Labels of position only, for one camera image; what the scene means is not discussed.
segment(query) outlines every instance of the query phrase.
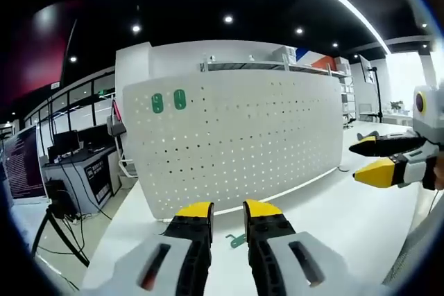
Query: white floor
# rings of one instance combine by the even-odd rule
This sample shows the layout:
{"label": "white floor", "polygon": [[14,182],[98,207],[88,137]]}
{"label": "white floor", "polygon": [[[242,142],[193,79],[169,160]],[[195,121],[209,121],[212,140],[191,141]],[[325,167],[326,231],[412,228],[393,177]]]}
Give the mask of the white floor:
{"label": "white floor", "polygon": [[[112,218],[123,200],[128,195],[128,192],[128,189],[120,189],[114,197],[111,197],[108,200],[103,208],[103,211]],[[58,222],[69,240],[75,244],[65,225],[63,225],[63,223],[59,220]],[[87,218],[83,222],[83,236],[85,238],[85,247],[83,251],[87,258],[92,257],[109,223],[110,220],[108,220],[108,218],[102,214],[94,214],[91,218]],[[82,237],[80,232],[80,223],[71,224],[71,227],[76,235],[77,241],[81,246]],[[85,275],[86,267],[72,254],[53,254],[43,250],[42,247],[53,252],[70,252],[68,247],[62,242],[60,237],[56,234],[54,228],[49,223],[46,224],[42,238],[40,239],[37,253],[56,270],[59,270],[64,277],[76,284],[77,287],[80,287],[83,276]],[[58,282],[57,285],[60,288],[63,288],[62,291],[65,293],[72,291],[68,284],[60,283],[60,281],[56,282]]]}

